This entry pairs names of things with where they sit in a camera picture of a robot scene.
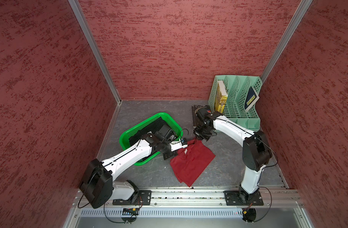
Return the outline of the red t-shirt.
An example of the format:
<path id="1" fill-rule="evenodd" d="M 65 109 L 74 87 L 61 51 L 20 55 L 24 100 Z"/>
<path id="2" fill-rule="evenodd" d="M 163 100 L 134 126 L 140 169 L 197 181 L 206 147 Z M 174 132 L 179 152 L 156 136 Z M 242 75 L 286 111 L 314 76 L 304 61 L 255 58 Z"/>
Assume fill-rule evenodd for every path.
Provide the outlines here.
<path id="1" fill-rule="evenodd" d="M 215 154 L 201 140 L 193 139 L 178 150 L 170 165 L 178 181 L 191 187 L 214 158 Z"/>

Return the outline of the green plastic basket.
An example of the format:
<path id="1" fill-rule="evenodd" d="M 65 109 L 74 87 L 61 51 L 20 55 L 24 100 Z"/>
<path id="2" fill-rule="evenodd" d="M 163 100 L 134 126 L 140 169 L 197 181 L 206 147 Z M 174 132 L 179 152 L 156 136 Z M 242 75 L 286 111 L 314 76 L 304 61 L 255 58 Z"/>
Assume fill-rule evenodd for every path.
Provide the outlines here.
<path id="1" fill-rule="evenodd" d="M 128 129 L 120 136 L 123 149 L 112 162 L 118 168 L 143 165 L 158 155 L 165 160 L 187 147 L 183 130 L 167 113 L 161 112 Z"/>

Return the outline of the black t-shirt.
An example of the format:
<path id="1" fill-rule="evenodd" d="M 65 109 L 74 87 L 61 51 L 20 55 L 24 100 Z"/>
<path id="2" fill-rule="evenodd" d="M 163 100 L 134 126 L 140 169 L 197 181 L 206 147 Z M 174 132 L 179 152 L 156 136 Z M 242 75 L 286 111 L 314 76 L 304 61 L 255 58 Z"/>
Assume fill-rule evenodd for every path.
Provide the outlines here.
<path id="1" fill-rule="evenodd" d="M 165 124 L 169 126 L 162 117 L 159 117 L 141 125 L 139 128 L 135 129 L 136 132 L 131 132 L 132 136 L 128 138 L 129 145 L 132 146 L 139 140 L 145 139 L 147 134 L 154 134 Z"/>

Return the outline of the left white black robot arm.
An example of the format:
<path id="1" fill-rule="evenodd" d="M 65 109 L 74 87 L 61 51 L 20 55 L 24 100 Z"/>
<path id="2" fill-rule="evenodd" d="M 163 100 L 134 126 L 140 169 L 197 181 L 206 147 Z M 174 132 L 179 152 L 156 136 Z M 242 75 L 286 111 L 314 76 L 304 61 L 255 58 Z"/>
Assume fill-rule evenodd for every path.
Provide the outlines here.
<path id="1" fill-rule="evenodd" d="M 176 140 L 175 132 L 167 125 L 154 134 L 149 132 L 123 152 L 99 161 L 89 162 L 80 182 L 80 190 L 92 208 L 97 209 L 110 200 L 128 201 L 141 205 L 139 189 L 130 180 L 116 179 L 137 161 L 160 152 L 164 159 L 176 155 L 176 151 L 187 147 L 187 140 Z"/>

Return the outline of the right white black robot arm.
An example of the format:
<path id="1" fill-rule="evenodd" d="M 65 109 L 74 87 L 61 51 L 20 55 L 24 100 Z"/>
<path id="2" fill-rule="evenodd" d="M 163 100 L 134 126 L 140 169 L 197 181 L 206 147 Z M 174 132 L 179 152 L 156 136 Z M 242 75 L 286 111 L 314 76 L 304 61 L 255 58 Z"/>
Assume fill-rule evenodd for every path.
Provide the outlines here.
<path id="1" fill-rule="evenodd" d="M 246 169 L 239 192 L 243 196 L 255 194 L 259 189 L 261 174 L 273 157 L 265 133 L 246 129 L 222 113 L 212 113 L 204 107 L 198 109 L 195 116 L 198 125 L 194 129 L 194 134 L 198 139 L 208 141 L 214 136 L 215 131 L 220 131 L 242 146 L 242 160 Z"/>

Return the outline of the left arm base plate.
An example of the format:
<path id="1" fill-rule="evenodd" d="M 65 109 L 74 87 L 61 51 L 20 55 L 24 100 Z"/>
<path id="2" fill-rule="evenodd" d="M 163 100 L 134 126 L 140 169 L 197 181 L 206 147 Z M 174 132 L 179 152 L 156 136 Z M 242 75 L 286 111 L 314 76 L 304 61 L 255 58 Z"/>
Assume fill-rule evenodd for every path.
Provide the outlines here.
<path id="1" fill-rule="evenodd" d="M 152 191 L 139 190 L 134 192 L 128 200 L 115 199 L 112 205 L 120 206 L 148 206 L 151 203 Z"/>

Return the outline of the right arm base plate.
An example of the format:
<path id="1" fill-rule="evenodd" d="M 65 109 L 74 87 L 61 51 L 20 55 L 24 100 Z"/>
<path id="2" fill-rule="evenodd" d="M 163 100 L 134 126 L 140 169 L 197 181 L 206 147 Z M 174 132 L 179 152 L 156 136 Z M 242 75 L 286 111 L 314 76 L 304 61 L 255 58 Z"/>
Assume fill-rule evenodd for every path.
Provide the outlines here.
<path id="1" fill-rule="evenodd" d="M 224 191 L 227 206 L 263 206 L 264 202 L 259 190 L 252 194 L 245 191 Z"/>

